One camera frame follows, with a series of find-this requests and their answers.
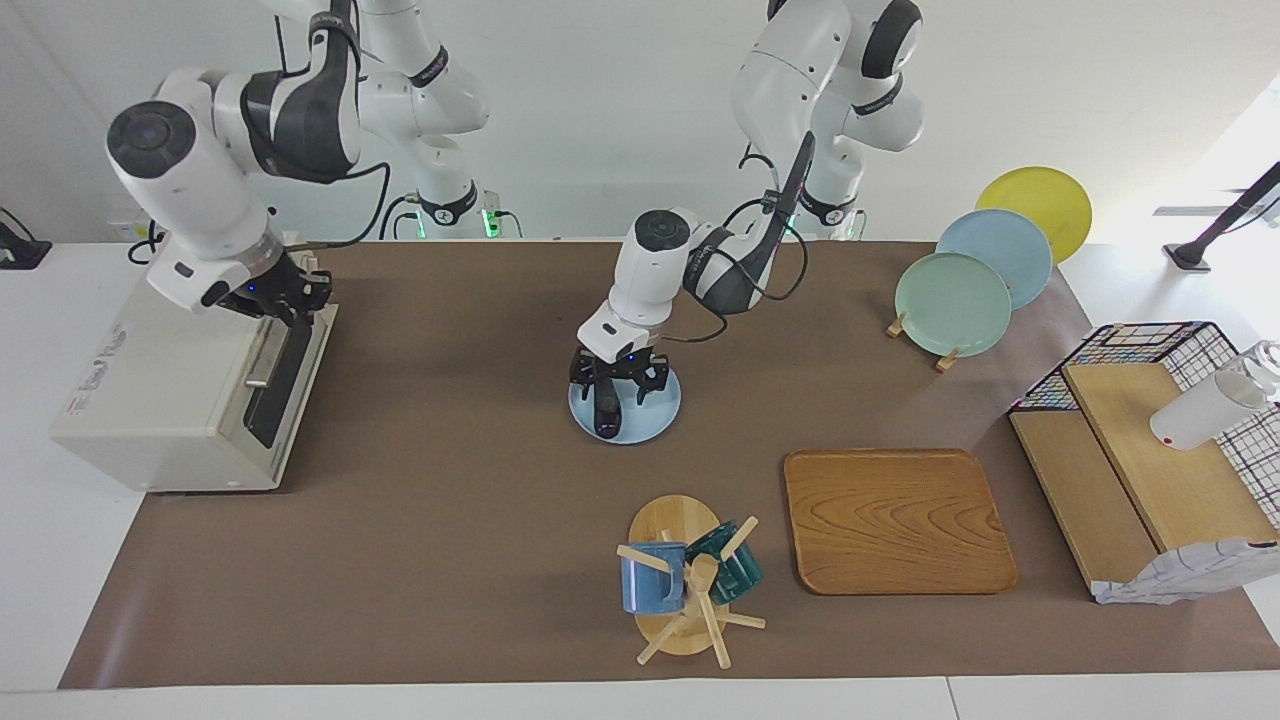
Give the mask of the yellow plate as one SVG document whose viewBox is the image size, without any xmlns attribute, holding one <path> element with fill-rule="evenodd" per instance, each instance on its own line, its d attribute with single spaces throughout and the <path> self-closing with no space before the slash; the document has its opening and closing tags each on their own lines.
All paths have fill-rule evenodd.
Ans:
<svg viewBox="0 0 1280 720">
<path fill-rule="evenodd" d="M 1020 167 L 1002 173 L 980 191 L 974 208 L 1015 211 L 1034 222 L 1056 265 L 1084 245 L 1094 219 L 1091 197 L 1080 182 L 1052 167 Z"/>
</svg>

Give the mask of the dark purple eggplant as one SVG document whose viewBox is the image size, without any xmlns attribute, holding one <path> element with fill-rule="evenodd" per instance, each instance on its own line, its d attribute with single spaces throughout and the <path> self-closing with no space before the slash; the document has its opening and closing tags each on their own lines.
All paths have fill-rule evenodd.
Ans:
<svg viewBox="0 0 1280 720">
<path fill-rule="evenodd" d="M 613 439 L 621 432 L 622 405 L 611 378 L 598 378 L 591 388 L 593 429 L 602 439 Z"/>
</svg>

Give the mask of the small blue plate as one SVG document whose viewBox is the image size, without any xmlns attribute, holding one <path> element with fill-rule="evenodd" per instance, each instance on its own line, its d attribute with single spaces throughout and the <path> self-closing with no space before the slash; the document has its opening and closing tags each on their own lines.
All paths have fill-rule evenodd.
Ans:
<svg viewBox="0 0 1280 720">
<path fill-rule="evenodd" d="M 612 379 L 622 405 L 621 432 L 613 439 L 602 439 L 593 429 L 593 405 L 582 402 L 582 387 L 570 384 L 567 400 L 571 415 L 580 428 L 595 439 L 613 445 L 637 445 L 658 437 L 675 420 L 682 398 L 681 384 L 675 369 L 669 370 L 662 392 L 650 392 L 643 406 L 635 404 L 636 383 Z"/>
</svg>

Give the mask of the black stand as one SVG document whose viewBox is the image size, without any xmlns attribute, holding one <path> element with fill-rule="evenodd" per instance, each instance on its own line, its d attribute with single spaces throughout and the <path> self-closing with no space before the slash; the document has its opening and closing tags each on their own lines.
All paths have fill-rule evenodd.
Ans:
<svg viewBox="0 0 1280 720">
<path fill-rule="evenodd" d="M 1236 223 L 1267 193 L 1280 186 L 1280 161 L 1274 163 L 1257 181 L 1239 192 L 1198 237 L 1185 243 L 1166 243 L 1164 255 L 1183 272 L 1210 272 L 1204 260 L 1208 246 L 1222 234 L 1236 228 Z"/>
</svg>

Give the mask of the white toaster oven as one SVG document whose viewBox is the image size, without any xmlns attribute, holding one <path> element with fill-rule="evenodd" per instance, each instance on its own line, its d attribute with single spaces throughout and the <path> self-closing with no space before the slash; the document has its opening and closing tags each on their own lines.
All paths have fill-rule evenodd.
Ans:
<svg viewBox="0 0 1280 720">
<path fill-rule="evenodd" d="M 51 438 L 138 492 L 270 491 L 269 452 L 243 415 L 244 378 L 274 365 L 256 359 L 271 319 L 196 315 L 138 281 Z"/>
</svg>

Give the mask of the wooden plate rack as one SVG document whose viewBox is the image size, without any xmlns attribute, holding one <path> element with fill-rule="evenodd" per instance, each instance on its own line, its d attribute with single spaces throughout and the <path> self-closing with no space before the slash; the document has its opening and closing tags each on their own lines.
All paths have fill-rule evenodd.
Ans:
<svg viewBox="0 0 1280 720">
<path fill-rule="evenodd" d="M 959 346 L 948 347 L 943 341 L 938 341 L 923 324 L 911 320 L 909 313 L 899 313 L 884 328 L 884 334 L 893 340 L 906 337 L 919 348 L 934 355 L 934 370 L 938 373 L 948 372 L 959 360 Z"/>
</svg>

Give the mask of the light blue plate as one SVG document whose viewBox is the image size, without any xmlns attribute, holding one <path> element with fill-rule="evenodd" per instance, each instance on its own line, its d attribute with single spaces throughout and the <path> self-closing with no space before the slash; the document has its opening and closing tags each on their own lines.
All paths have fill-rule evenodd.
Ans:
<svg viewBox="0 0 1280 720">
<path fill-rule="evenodd" d="M 1012 310 L 1033 302 L 1053 269 L 1044 232 L 1029 218 L 1001 208 L 964 214 L 943 231 L 934 250 L 964 254 L 996 270 L 1009 290 Z"/>
</svg>

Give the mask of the wooden step shelf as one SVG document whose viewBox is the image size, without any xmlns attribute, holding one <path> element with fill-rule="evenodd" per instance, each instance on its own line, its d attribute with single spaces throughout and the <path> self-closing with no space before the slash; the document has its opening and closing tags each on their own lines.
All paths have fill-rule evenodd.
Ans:
<svg viewBox="0 0 1280 720">
<path fill-rule="evenodd" d="M 1280 528 L 1222 450 L 1179 451 L 1149 418 L 1179 392 L 1153 363 L 1062 369 L 1066 406 L 1009 420 L 1098 603 L 1169 605 L 1280 575 Z"/>
</svg>

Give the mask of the mint green plate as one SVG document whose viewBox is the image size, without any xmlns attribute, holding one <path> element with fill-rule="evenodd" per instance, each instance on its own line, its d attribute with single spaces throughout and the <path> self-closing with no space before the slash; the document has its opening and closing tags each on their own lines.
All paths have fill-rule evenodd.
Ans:
<svg viewBox="0 0 1280 720">
<path fill-rule="evenodd" d="M 901 274 L 895 314 L 906 336 L 927 352 L 970 357 L 1004 337 L 1012 305 L 1002 277 L 986 263 L 960 252 L 933 252 Z"/>
</svg>

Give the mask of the wooden mug tree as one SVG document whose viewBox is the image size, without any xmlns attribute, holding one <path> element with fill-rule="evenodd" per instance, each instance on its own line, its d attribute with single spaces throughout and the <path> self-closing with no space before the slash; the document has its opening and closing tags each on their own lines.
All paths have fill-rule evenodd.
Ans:
<svg viewBox="0 0 1280 720">
<path fill-rule="evenodd" d="M 626 548 L 625 544 L 680 542 L 685 543 L 687 548 L 696 538 L 713 530 L 721 523 L 723 521 L 707 505 L 690 496 L 666 495 L 654 498 L 635 515 L 627 541 L 617 547 L 620 565 L 621 559 L 632 559 L 659 571 L 667 571 L 667 568 L 658 559 Z M 758 525 L 754 516 L 736 523 L 739 532 L 724 547 L 721 553 L 722 559 L 728 559 L 741 543 L 748 544 L 748 538 Z M 646 641 L 646 646 L 636 657 L 637 664 L 645 665 L 658 653 L 691 656 L 712 650 L 718 666 L 730 669 L 732 660 L 724 643 L 724 629 L 727 626 L 765 628 L 764 619 L 737 614 L 731 609 L 732 603 L 719 606 L 712 602 L 709 591 L 718 566 L 719 562 L 705 553 L 698 555 L 692 564 L 685 561 L 685 602 L 684 609 L 678 612 L 654 615 L 627 612 L 634 618 L 637 629 Z"/>
</svg>

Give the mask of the brown table mat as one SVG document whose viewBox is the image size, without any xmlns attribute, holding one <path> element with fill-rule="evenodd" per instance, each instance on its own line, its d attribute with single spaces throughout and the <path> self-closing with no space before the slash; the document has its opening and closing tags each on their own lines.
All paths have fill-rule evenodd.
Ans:
<svg viewBox="0 0 1280 720">
<path fill-rule="evenodd" d="M 669 351 L 675 424 L 620 447 L 567 407 L 612 243 L 370 243 L 324 256 L 339 311 L 278 492 L 150 496 L 64 688 L 714 676 L 635 661 L 616 546 L 660 495 L 754 515 L 733 678 L 1280 667 L 1243 591 L 1097 605 L 1005 419 L 1087 334 L 1062 281 L 945 374 L 884 328 L 922 242 L 814 243 L 800 290 Z M 991 596 L 819 597 L 794 573 L 800 448 L 965 448 L 1019 579 Z"/>
</svg>

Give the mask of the blue mug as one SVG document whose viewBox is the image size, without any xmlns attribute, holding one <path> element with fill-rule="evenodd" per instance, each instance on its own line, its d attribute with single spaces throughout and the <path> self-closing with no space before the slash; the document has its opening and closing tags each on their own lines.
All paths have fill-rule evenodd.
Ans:
<svg viewBox="0 0 1280 720">
<path fill-rule="evenodd" d="M 684 609 L 685 552 L 680 542 L 636 542 L 626 548 L 650 555 L 667 568 L 659 571 L 632 559 L 621 559 L 622 607 L 632 615 L 673 614 Z"/>
</svg>

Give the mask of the oven door with glass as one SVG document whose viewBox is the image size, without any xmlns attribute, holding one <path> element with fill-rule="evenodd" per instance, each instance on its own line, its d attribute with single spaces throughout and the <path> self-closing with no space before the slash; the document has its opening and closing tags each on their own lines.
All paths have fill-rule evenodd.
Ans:
<svg viewBox="0 0 1280 720">
<path fill-rule="evenodd" d="M 330 304 L 312 316 L 311 324 L 293 328 L 271 319 L 256 357 L 274 361 L 270 377 L 259 380 L 259 372 L 252 369 L 244 378 L 251 393 L 243 425 L 269 452 L 270 489 L 282 483 L 338 309 Z"/>
</svg>

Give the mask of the white cup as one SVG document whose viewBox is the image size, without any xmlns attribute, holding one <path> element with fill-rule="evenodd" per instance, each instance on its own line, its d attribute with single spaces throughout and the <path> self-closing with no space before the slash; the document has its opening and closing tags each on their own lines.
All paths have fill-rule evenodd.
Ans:
<svg viewBox="0 0 1280 720">
<path fill-rule="evenodd" d="M 1235 355 L 1149 419 L 1155 438 L 1189 451 L 1280 400 L 1280 340 Z"/>
</svg>

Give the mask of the teal mug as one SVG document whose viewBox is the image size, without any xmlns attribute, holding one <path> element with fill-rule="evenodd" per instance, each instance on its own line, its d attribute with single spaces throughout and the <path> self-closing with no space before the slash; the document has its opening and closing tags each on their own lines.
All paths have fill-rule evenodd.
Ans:
<svg viewBox="0 0 1280 720">
<path fill-rule="evenodd" d="M 741 543 L 728 559 L 721 553 L 739 532 L 735 520 L 721 523 L 713 530 L 700 536 L 685 550 L 685 561 L 692 564 L 698 555 L 710 555 L 719 562 L 709 596 L 714 605 L 727 605 L 744 597 L 763 579 L 763 570 L 750 546 Z"/>
</svg>

